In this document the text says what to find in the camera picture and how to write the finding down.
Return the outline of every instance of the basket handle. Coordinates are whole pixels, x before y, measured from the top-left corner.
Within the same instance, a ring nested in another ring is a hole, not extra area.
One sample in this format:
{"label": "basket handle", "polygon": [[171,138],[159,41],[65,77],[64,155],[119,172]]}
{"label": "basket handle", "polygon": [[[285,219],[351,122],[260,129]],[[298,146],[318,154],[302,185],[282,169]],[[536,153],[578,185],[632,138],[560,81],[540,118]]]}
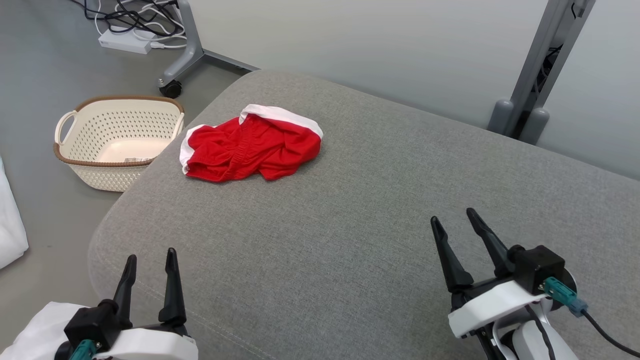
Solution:
{"label": "basket handle", "polygon": [[171,140],[175,139],[176,136],[182,131],[182,126],[184,125],[184,113],[180,113],[178,117],[178,121],[175,123],[175,128],[173,129],[173,135],[171,135]]}
{"label": "basket handle", "polygon": [[60,118],[60,121],[58,121],[58,125],[56,125],[56,132],[53,134],[53,141],[56,142],[56,144],[58,145],[64,145],[65,141],[67,141],[67,136],[69,136],[69,134],[71,133],[71,130],[73,130],[74,125],[76,124],[76,119],[74,118],[74,123],[71,124],[71,127],[69,128],[69,131],[67,131],[67,136],[65,136],[65,139],[60,141],[60,135],[62,132],[62,127],[65,125],[65,123],[67,122],[67,120],[70,117],[75,117],[78,114],[78,112],[76,110],[74,111],[70,111],[64,115],[62,115],[62,117]]}

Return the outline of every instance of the gray sofa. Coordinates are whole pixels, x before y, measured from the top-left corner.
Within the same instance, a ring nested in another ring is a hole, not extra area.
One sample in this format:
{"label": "gray sofa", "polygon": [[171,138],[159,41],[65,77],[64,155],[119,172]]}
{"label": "gray sofa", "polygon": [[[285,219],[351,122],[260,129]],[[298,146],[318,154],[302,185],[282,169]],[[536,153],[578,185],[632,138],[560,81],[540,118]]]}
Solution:
{"label": "gray sofa", "polygon": [[[483,359],[449,330],[450,296],[429,218],[476,280],[492,276],[471,206],[510,247],[564,257],[590,312],[640,343],[640,183],[476,127],[324,80],[258,71],[191,126],[247,104],[280,106],[324,131],[290,177],[224,184],[186,178],[180,136],[109,211],[89,252],[93,286],[113,296],[138,255],[132,320],[162,308],[178,251],[187,327],[200,359]],[[627,359],[566,309],[551,322],[581,359]]]}

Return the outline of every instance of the gray floor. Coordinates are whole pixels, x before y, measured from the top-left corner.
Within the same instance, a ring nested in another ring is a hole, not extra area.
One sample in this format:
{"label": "gray floor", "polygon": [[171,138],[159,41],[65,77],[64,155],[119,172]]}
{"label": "gray floor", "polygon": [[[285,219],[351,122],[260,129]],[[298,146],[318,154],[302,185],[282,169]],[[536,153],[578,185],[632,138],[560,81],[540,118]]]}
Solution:
{"label": "gray floor", "polygon": [[[110,1],[103,3],[113,9]],[[93,22],[69,0],[0,3],[0,155],[30,245],[24,257],[0,270],[0,350],[49,301],[98,301],[86,251],[119,194],[90,188],[55,158],[58,119],[93,96],[158,95],[155,78],[180,54],[104,49],[97,37]],[[178,100],[186,121],[242,73],[208,61],[183,77]]]}

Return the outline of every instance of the caster wheel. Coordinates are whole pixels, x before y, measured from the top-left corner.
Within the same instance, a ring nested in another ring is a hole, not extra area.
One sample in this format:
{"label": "caster wheel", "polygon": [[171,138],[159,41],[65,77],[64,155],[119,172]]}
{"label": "caster wheel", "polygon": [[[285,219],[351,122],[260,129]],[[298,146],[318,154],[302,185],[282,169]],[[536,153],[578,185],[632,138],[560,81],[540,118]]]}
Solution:
{"label": "caster wheel", "polygon": [[180,81],[171,80],[170,83],[160,88],[160,93],[169,99],[175,99],[182,93]]}

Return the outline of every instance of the white plastic basket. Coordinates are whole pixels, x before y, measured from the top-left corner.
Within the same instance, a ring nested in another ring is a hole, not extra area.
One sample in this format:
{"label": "white plastic basket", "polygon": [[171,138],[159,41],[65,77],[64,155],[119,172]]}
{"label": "white plastic basket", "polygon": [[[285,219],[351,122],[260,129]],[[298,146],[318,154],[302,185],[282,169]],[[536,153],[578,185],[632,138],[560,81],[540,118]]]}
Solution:
{"label": "white plastic basket", "polygon": [[94,97],[62,116],[53,151],[89,186],[124,192],[182,131],[183,119],[182,106],[166,97]]}

